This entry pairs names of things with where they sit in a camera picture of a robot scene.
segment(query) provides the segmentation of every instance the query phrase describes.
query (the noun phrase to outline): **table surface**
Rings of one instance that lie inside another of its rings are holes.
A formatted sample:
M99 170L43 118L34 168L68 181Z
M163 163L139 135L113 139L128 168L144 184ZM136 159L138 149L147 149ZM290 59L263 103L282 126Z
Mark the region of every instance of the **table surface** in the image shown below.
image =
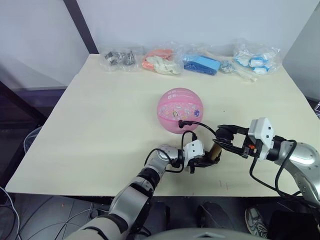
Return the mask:
M186 71L181 76L140 72L105 72L91 54L53 109L44 127L6 186L8 192L115 196L137 175L149 151L161 144L179 147L181 135L166 131L156 107L163 93L187 88L204 105L202 122L248 128L252 119L268 117L275 134L320 150L320 121L283 67L255 83L223 73L209 76ZM210 149L211 133L195 133ZM234 144L241 146L243 136ZM223 151L218 164L194 174L165 173L156 196L276 196L249 176L252 158ZM255 175L273 185L279 166L257 164ZM283 171L279 186L298 190Z

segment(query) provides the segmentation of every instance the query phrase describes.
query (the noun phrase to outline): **clear plastic bag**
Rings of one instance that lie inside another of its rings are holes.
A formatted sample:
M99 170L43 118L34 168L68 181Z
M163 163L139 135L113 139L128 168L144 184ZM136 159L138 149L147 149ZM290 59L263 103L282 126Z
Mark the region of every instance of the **clear plastic bag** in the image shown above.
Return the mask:
M191 44L184 47L183 67L188 71L215 75L221 65L220 61L204 54L205 45Z
M179 75L184 69L181 48L176 43L155 47L144 56L141 65L158 74Z
M143 55L142 46L104 47L100 54L100 65L107 72L117 70L136 72L141 69L140 62Z
M255 74L251 69L236 64L231 56L223 56L215 53L215 47L211 45L198 45L195 51L220 62L219 72L223 74L237 75L248 83L257 81L259 75Z
M23 141L24 153L26 153L29 150L29 148L31 147L31 144L34 142L34 140L38 136L41 129L42 129L42 126L36 128L25 137Z
M233 58L236 63L258 75L273 73L282 63L279 48L244 39L239 39L235 43Z

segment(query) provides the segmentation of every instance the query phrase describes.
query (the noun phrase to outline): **metal frame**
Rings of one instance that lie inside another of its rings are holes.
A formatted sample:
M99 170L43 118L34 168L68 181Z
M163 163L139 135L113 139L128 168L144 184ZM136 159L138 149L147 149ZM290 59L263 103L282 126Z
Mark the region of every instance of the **metal frame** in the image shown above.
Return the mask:
M96 44L91 36L90 30L87 26L86 20L81 12L81 9L78 5L77 0L63 0L73 22L76 26L82 41L84 42L89 54L98 54L99 51L96 47ZM6 72L10 78L13 78L10 73ZM44 116L40 111L38 111L35 107L29 105L26 101L24 101L21 97L15 94L10 88L8 88L5 84L0 81L0 95L5 96L12 103L14 103L18 108L23 110L29 116L34 119L34 122L3 122L0 123L0 129L29 129L29 132L34 130L35 128L42 126L47 117ZM8 167L4 171L4 174L0 176L0 186L5 186L14 172L17 170L20 162L22 161L25 152L23 147L23 141L19 145L16 150L13 158L11 159ZM110 204L112 198L111 197L83 197L83 196L75 196L74 198L82 199L91 202L97 202L105 204Z
M19 109L23 110L27 115L29 115L34 119L33 122L25 122L25 121L2 122L0 123L0 129L2 130L3 129L29 129L28 131L29 133L35 128L37 128L38 126L42 126L46 122L47 117L45 115L43 115L35 107L29 105L25 100L19 97L16 93L14 93L9 87L7 87L1 81L0 81L0 95L3 95L4 97L6 97L13 104L15 104ZM0 176L0 186L5 186L8 183L12 175L17 170L24 156L25 156L25 151L24 151L24 138L23 138L15 154L13 155L10 163L4 170L3 175ZM6 199L2 194L4 193L0 193L0 203L2 203Z
M86 20L81 12L77 0L63 0L69 14L78 30L89 54L98 54L95 41L91 36Z

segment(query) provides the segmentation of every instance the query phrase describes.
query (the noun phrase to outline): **sneaker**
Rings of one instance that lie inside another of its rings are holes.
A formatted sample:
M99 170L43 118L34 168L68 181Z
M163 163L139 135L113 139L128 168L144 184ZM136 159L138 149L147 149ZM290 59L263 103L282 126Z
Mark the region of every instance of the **sneaker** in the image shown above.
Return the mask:
M268 229L263 221L262 216L256 208L250 207L245 210L245 223L252 235L264 239L267 238Z

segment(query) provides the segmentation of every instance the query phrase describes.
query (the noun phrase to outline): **pink ball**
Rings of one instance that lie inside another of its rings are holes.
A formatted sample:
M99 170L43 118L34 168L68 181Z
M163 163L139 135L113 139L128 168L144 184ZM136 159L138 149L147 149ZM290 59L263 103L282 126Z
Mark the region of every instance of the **pink ball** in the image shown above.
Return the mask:
M160 124L169 132L182 134L186 130L194 130L197 125L185 125L179 128L179 120L201 122L204 105L193 91L186 88L173 88L159 100L156 113Z

